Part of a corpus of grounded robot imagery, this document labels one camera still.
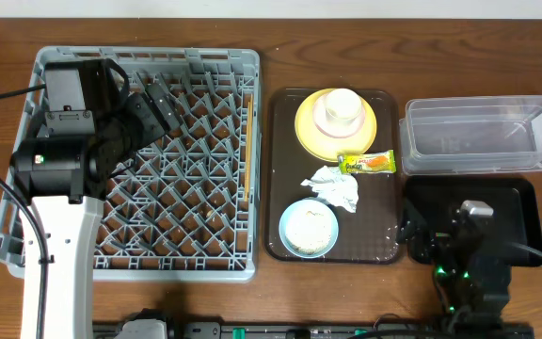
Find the wooden chopstick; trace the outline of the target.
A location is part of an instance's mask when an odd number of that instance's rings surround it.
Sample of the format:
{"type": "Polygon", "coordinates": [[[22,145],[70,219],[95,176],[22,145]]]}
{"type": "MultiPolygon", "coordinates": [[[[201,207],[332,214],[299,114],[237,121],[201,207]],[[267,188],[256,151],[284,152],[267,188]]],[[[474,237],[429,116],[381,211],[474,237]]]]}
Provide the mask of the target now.
{"type": "Polygon", "coordinates": [[[246,130],[246,157],[245,157],[245,195],[244,202],[248,202],[249,198],[249,178],[250,178],[250,155],[251,155],[251,131],[252,131],[252,120],[253,120],[253,98],[250,98],[250,101],[247,106],[247,130],[246,130]]]}
{"type": "Polygon", "coordinates": [[[248,113],[247,113],[247,147],[246,147],[246,174],[245,174],[245,201],[248,202],[250,195],[250,172],[251,172],[251,152],[252,152],[252,132],[253,132],[253,121],[254,121],[254,103],[253,99],[250,100],[248,104],[248,113]]]}

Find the yellow pandan cake wrapper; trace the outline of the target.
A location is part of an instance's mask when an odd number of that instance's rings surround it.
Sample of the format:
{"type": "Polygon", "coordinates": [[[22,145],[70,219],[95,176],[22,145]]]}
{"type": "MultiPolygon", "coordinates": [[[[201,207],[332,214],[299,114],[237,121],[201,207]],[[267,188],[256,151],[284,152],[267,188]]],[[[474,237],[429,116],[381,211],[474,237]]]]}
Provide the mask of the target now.
{"type": "Polygon", "coordinates": [[[383,153],[342,154],[338,156],[342,174],[395,173],[393,150],[383,153]]]}

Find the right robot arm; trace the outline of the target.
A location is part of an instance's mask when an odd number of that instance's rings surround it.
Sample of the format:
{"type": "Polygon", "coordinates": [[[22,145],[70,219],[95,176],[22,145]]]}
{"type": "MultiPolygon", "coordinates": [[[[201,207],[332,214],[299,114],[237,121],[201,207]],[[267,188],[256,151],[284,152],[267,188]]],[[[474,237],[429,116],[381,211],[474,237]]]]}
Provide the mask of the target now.
{"type": "Polygon", "coordinates": [[[428,221],[405,200],[396,242],[415,261],[433,267],[432,281],[445,312],[438,321],[449,334],[502,331],[502,309],[509,302],[511,267],[495,254],[486,229],[494,210],[466,200],[443,228],[428,221]]]}

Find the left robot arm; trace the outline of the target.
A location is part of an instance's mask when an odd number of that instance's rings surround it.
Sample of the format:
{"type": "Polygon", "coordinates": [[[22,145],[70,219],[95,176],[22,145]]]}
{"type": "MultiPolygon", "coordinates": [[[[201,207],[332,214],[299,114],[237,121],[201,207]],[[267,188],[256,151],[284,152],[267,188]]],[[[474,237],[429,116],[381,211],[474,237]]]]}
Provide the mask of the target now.
{"type": "Polygon", "coordinates": [[[90,338],[93,259],[118,164],[179,127],[161,87],[114,60],[49,62],[46,106],[10,159],[24,233],[23,338],[90,338]]]}

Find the white tissue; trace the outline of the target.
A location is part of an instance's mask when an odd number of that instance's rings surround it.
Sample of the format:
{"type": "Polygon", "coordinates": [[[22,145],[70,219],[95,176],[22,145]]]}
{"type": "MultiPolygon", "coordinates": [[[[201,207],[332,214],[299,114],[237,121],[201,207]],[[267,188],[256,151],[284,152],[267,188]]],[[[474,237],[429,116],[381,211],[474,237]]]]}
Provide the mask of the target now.
{"type": "Polygon", "coordinates": [[[309,187],[320,202],[341,207],[352,214],[357,211],[358,182],[353,175],[342,174],[338,167],[323,166],[300,184],[309,187]]]}

